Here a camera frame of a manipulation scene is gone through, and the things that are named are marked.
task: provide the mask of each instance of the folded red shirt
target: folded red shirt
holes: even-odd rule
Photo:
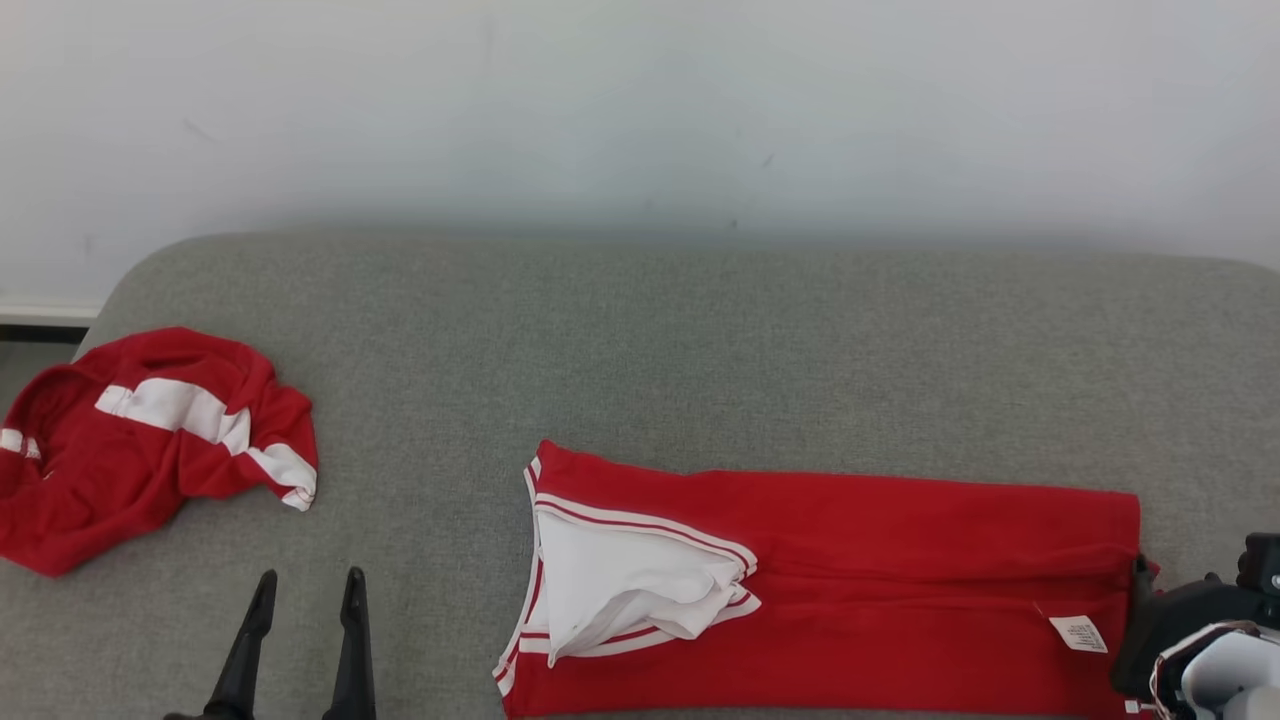
[[[0,427],[0,555],[60,575],[161,527],[188,497],[256,484],[306,510],[311,402],[247,345],[138,333],[40,374]]]
[[[1124,717],[1133,495],[676,475],[543,442],[507,715],[687,706]]]

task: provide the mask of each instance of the red and white striped trim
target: red and white striped trim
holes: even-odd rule
[[[93,407],[152,428],[186,430],[205,442],[225,446],[232,456],[247,455],[271,482],[292,488],[280,498],[285,505],[306,510],[315,500],[316,469],[306,459],[283,442],[251,447],[248,409],[228,415],[227,405],[197,384],[148,378],[133,389],[108,386]]]
[[[543,464],[535,456],[532,462],[525,468],[525,486],[529,489],[529,501],[534,510],[534,556],[529,569],[529,589],[525,593],[525,605],[520,611],[520,623],[512,633],[507,648],[498,659],[498,666],[493,670],[498,691],[503,697],[511,692],[516,684],[516,659],[521,652],[530,655],[550,655],[550,633],[545,625],[531,624],[541,600],[543,587],[543,561],[541,538],[538,532],[538,512],[548,512],[562,520],[576,524],[608,525],[614,530],[627,530],[667,537],[686,544],[705,550],[737,562],[742,577],[755,573],[758,560],[755,553],[744,544],[707,534],[696,528],[659,518],[657,515],[643,515],[639,512],[623,512],[618,510],[602,510],[580,502],[573,502],[549,493],[538,492],[538,479],[541,477]],[[740,588],[740,593],[730,601],[712,620],[717,625],[726,620],[750,615],[760,609],[760,598],[755,597],[746,588]],[[637,624],[627,628],[622,633],[613,635],[603,643],[575,652],[573,657],[605,657],[622,655],[646,647],[658,646],[676,638],[671,633],[660,630],[649,624]]]
[[[616,530],[646,533],[662,536],[685,544],[692,544],[699,550],[714,552],[737,562],[744,577],[755,573],[756,559],[745,544],[709,536],[684,523],[659,518],[657,515],[641,515],[640,512],[622,512],[618,510],[602,510],[562,497],[556,497],[544,492],[538,493],[534,507],[543,512],[549,512],[557,518],[576,524],[609,525]]]
[[[22,433],[13,428],[0,429],[0,450],[40,460],[40,445],[36,443],[36,438],[23,438]]]

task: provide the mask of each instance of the baseboard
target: baseboard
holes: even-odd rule
[[[87,328],[101,307],[90,305],[18,305],[0,302],[0,325]]]

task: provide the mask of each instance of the red fabric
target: red fabric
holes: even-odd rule
[[[237,425],[247,438],[232,433],[212,443],[96,407],[109,387],[133,391],[151,379],[207,391],[227,415],[247,411]],[[166,397],[177,405],[157,413],[218,428],[207,402],[183,405],[195,395]],[[49,369],[19,395],[3,425],[10,445],[20,436],[23,448],[0,448],[0,555],[60,575],[161,527],[188,497],[228,497],[256,484],[285,497],[293,487],[276,484],[250,452],[233,455],[230,447],[287,446],[314,478],[310,410],[302,393],[276,384],[271,364],[253,348],[186,328],[129,336]]]
[[[1124,717],[1138,498],[813,473],[675,475],[544,442],[536,493],[650,514],[759,557],[755,612],[607,657],[511,653],[511,717],[685,706]],[[1087,615],[1107,653],[1047,616]]]

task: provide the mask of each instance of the clothing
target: clothing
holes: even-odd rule
[[[41,373],[0,429],[0,555],[60,575],[161,527],[188,497],[316,491],[311,402],[253,348],[138,333]]]
[[[1132,495],[682,477],[550,442],[525,477],[530,587],[494,670],[511,717],[684,706],[1124,716],[1111,653],[1071,650],[1048,619],[1085,616],[1119,648],[1138,555]],[[590,542],[567,552],[564,524],[612,536],[621,569]]]

